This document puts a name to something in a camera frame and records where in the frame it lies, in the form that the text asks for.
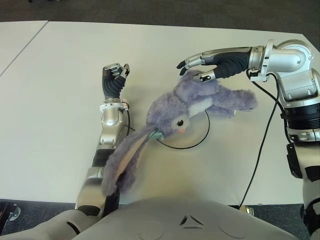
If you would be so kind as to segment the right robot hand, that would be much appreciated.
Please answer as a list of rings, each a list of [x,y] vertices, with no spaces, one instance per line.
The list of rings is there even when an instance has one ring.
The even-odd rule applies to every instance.
[[[179,75],[183,76],[195,66],[215,66],[214,69],[193,77],[198,83],[228,78],[249,68],[251,47],[232,47],[209,50],[190,56],[177,65]]]

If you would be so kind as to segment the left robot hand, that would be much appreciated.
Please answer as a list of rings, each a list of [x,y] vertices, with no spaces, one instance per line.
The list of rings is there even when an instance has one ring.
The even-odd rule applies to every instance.
[[[124,66],[113,63],[102,68],[102,90],[105,100],[120,98],[129,73],[130,66],[127,63]]]

